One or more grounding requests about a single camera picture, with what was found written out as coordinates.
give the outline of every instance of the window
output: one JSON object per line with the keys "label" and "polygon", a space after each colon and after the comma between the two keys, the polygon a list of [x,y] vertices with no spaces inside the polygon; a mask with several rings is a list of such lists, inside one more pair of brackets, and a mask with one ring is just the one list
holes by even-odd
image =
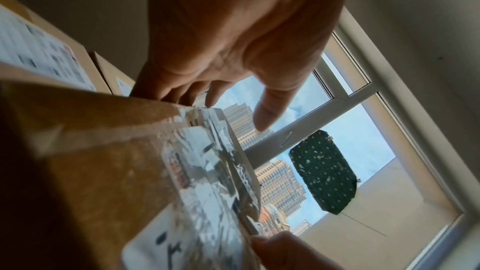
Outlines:
{"label": "window", "polygon": [[[236,84],[216,107],[224,110],[257,174],[268,172],[262,179],[262,203],[283,211],[292,230],[306,220],[311,233],[302,238],[341,265],[368,266],[378,257],[391,257],[404,269],[461,212],[372,79],[333,34],[286,114],[266,132],[252,129],[252,109],[263,91],[256,79]],[[319,130],[330,142],[325,151],[338,149],[357,178],[355,198],[338,215],[320,208],[289,157],[293,147]],[[325,152],[321,157],[328,161],[333,156]],[[358,252],[347,254],[346,248]],[[378,269],[391,266],[379,263]]]}

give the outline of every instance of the window frame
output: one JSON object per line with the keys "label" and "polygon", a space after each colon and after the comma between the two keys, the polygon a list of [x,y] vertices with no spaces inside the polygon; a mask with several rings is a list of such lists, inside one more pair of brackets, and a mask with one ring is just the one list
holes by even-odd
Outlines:
{"label": "window frame", "polygon": [[422,136],[419,127],[401,106],[399,97],[390,91],[386,85],[388,80],[382,78],[370,62],[364,58],[363,53],[350,40],[341,24],[335,28],[333,36],[344,48],[346,54],[352,59],[354,58],[352,62],[356,62],[361,67],[359,70],[365,79],[369,80],[369,83],[348,95],[322,59],[315,72],[320,76],[322,80],[321,85],[329,91],[332,99],[248,148],[245,153],[252,166],[254,168],[259,167],[348,112],[353,107],[378,94],[387,111],[390,112],[392,118],[397,122],[442,190],[460,212],[454,223],[436,237],[430,248],[423,251],[408,267],[411,270],[437,269],[445,256],[467,235],[469,229],[479,222],[475,207],[469,202],[468,197],[465,196],[459,184],[453,182],[447,165]]}

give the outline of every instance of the green cloth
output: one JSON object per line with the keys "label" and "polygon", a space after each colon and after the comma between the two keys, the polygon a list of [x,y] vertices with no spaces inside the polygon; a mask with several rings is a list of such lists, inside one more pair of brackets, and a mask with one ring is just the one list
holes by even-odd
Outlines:
{"label": "green cloth", "polygon": [[357,177],[327,132],[318,130],[288,155],[322,210],[338,215],[355,197]]}

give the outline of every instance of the sky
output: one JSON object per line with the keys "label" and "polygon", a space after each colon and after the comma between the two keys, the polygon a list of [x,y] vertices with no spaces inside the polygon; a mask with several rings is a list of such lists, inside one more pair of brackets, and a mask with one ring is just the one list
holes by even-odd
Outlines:
{"label": "sky", "polygon": [[[322,57],[346,92],[351,94],[352,90],[330,59],[325,54],[323,54]],[[225,109],[235,103],[239,105],[246,103],[253,110],[260,100],[263,89],[264,86],[256,78],[251,76],[227,90],[219,99],[215,108]],[[329,96],[324,92],[317,79],[313,75],[310,75],[288,106],[285,114],[271,129],[278,131],[286,127],[300,117],[320,107],[329,99]],[[321,129],[333,137],[333,142],[340,149],[357,178],[361,180],[361,184],[366,182],[395,157],[389,145],[361,104]],[[302,184],[306,192],[306,200],[301,204],[301,208],[287,217],[287,223],[292,230],[304,220],[307,220],[311,225],[315,224],[325,216],[327,212],[319,207],[310,194],[310,191],[290,160],[289,151],[290,149],[281,153],[276,158],[282,159],[294,169],[293,172],[295,173],[296,179]]]}

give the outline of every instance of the cardboard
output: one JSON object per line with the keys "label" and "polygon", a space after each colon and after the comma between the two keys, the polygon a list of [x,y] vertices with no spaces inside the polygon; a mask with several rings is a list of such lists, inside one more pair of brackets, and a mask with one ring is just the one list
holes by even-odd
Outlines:
{"label": "cardboard", "polygon": [[[90,59],[87,50],[81,44],[79,44],[77,41],[54,27],[52,24],[41,18],[39,15],[37,15],[27,7],[23,6],[20,2],[16,0],[0,0],[0,5],[2,6],[2,9],[7,8],[8,10],[15,13],[17,16],[23,18],[23,20],[25,20],[27,24],[33,24],[37,27],[37,29],[41,29],[52,37],[65,43],[73,53],[78,64],[83,68],[84,72],[92,82],[96,92],[107,94],[111,93],[107,84],[104,82],[102,76],[97,70],[95,64]],[[32,72],[28,72],[26,70],[24,70],[23,72],[15,71],[13,70],[14,67],[17,67],[17,65],[12,63],[3,63],[0,66],[1,79],[41,83],[52,86],[71,87],[77,89],[79,88],[79,86],[72,83],[62,83],[61,80],[52,79],[51,77],[45,75],[38,75]]]}
{"label": "cardboard", "polygon": [[0,81],[0,159],[5,268],[259,268],[260,184],[219,109]]}
{"label": "cardboard", "polygon": [[90,57],[103,76],[110,91],[114,95],[129,96],[135,81],[108,62],[96,52],[89,52]]}

